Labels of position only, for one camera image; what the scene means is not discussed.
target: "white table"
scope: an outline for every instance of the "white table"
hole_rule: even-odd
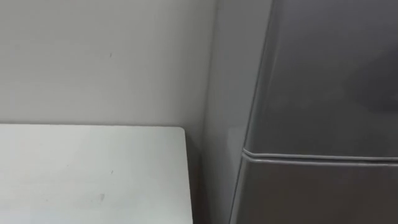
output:
[[[0,124],[0,223],[191,224],[183,129]]]

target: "gray refrigerator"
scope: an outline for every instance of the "gray refrigerator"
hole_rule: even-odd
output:
[[[215,224],[398,223],[398,1],[221,0],[203,148]]]

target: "freezer door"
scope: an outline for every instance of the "freezer door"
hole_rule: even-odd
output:
[[[398,166],[244,157],[230,224],[396,224]]]
[[[398,158],[398,1],[274,1],[253,156]]]

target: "refrigerator door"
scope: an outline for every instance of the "refrigerator door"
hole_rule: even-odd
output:
[[[398,1],[274,1],[252,156],[398,159]]]
[[[244,156],[230,224],[396,224],[398,166]]]

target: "white wall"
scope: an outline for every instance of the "white wall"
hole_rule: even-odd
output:
[[[215,0],[0,1],[0,122],[203,123]]]

